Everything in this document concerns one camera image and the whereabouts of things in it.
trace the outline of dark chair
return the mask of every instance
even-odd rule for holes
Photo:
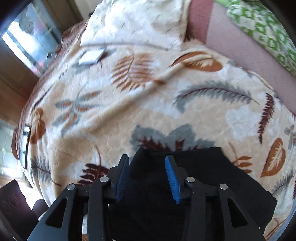
[[[47,210],[49,209],[49,207],[47,206],[46,202],[44,201],[44,199],[39,199],[35,202],[32,210],[33,212],[37,215],[37,217],[39,218],[43,213],[45,213]]]
[[[0,237],[25,241],[38,223],[16,180],[0,189]]]

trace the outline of gray leaf print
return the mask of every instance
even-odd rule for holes
[[[234,60],[231,59],[227,63],[230,64],[233,67],[236,67],[236,68],[239,68],[239,69],[243,70],[250,78],[253,76],[252,73],[250,73],[249,71],[245,70],[242,66],[240,66],[239,64],[237,64]]]
[[[280,181],[276,182],[276,185],[271,191],[272,196],[278,197],[288,188],[289,183],[294,176],[293,173],[294,172],[292,170],[287,176],[284,176]]]
[[[185,105],[193,100],[194,98],[198,98],[201,96],[207,96],[209,98],[218,99],[220,96],[222,97],[222,101],[229,101],[233,103],[234,101],[246,102],[247,104],[254,101],[259,104],[251,97],[250,91],[242,90],[239,86],[235,87],[229,83],[224,82],[216,82],[216,81],[208,81],[204,84],[193,85],[189,88],[180,92],[180,94],[175,98],[174,104],[177,104],[177,108],[181,113],[185,112]]]
[[[74,68],[76,74],[80,74],[84,70],[90,69],[91,66],[92,65],[90,65],[90,64],[80,65],[80,64],[76,63],[76,64],[72,65],[72,68]]]
[[[36,156],[33,156],[33,158],[31,158],[31,169],[32,169],[33,176],[37,177],[37,179],[40,182],[45,182],[47,184],[53,182],[55,185],[58,185],[61,187],[60,184],[52,180],[52,175],[50,172],[50,164],[48,161],[42,159],[41,157],[37,158]]]
[[[94,91],[87,94],[84,94],[79,97],[79,94],[76,97],[76,100],[72,101],[69,99],[59,101],[55,104],[58,109],[66,109],[66,113],[62,113],[53,123],[52,125],[58,127],[64,124],[61,129],[62,137],[65,136],[66,132],[70,130],[73,126],[77,125],[80,121],[81,115],[94,108],[100,106],[99,104],[88,104],[87,101],[98,96],[100,91]]]
[[[291,150],[292,147],[296,147],[296,132],[293,132],[294,127],[295,127],[294,125],[291,125],[290,128],[286,127],[286,129],[284,130],[284,133],[287,136],[290,136],[289,146],[288,146],[289,150]]]
[[[130,144],[137,151],[140,147],[158,151],[196,150],[215,145],[214,141],[204,139],[195,140],[195,133],[189,124],[183,125],[164,136],[153,128],[137,125],[134,129]]]

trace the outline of wooden wall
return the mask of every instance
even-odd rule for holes
[[[38,81],[34,75],[0,40],[0,118],[16,126],[22,108]]]
[[[42,0],[42,2],[61,32],[83,20],[74,0]]]

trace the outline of green patterned pillow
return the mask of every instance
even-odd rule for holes
[[[217,0],[227,15],[296,76],[296,49],[278,19],[258,0]]]

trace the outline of glass pane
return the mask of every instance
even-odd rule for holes
[[[20,162],[11,151],[12,126],[0,120],[0,176],[23,179],[24,173]]]
[[[40,77],[55,56],[61,37],[41,0],[34,0],[9,26],[3,40]]]

